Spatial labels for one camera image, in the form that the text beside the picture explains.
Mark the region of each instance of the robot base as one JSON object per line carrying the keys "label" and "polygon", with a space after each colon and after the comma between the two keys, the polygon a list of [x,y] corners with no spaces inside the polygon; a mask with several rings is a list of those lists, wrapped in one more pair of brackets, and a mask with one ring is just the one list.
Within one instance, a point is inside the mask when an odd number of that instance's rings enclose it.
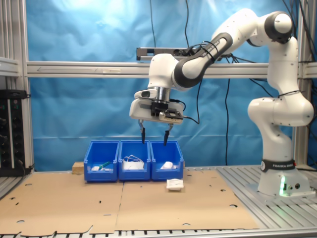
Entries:
{"label": "robot base", "polygon": [[316,196],[316,192],[311,189],[307,177],[297,169],[262,172],[259,185],[249,184],[247,190],[265,205],[271,202],[314,198]]}

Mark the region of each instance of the wooden block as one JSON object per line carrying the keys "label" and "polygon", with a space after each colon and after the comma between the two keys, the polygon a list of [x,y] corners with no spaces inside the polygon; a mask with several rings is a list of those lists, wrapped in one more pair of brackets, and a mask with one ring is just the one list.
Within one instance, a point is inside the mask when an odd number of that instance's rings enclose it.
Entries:
{"label": "wooden block", "polygon": [[73,175],[81,175],[84,173],[84,162],[75,162],[73,165]]}

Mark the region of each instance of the cardboard sheet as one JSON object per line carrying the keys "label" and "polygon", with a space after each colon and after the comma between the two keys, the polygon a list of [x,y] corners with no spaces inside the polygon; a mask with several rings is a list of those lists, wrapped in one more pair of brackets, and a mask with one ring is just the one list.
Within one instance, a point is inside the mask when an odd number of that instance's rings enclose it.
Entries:
{"label": "cardboard sheet", "polygon": [[86,184],[83,175],[34,174],[0,201],[0,234],[113,233],[122,183]]}
{"label": "cardboard sheet", "polygon": [[216,171],[185,172],[184,186],[175,192],[165,182],[125,183],[116,230],[258,228]]}

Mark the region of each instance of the green object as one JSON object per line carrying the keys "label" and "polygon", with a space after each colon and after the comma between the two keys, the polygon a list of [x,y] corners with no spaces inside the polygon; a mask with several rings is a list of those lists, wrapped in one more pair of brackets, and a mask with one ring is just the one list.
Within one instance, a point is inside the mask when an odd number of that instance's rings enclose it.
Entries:
{"label": "green object", "polygon": [[282,177],[281,179],[281,186],[279,189],[279,195],[282,196],[284,194],[284,185],[285,185],[285,176]]}
{"label": "green object", "polygon": [[105,162],[103,165],[100,165],[100,166],[99,166],[99,169],[101,170],[103,167],[106,167],[106,166],[109,165],[109,164],[111,164],[110,161]]}

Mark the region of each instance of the small white box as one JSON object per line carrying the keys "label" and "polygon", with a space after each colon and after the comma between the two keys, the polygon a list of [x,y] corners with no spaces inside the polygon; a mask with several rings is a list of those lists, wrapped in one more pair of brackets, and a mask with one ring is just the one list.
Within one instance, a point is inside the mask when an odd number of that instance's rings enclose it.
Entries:
{"label": "small white box", "polygon": [[168,179],[166,188],[170,191],[180,191],[184,187],[184,181],[181,179]]}

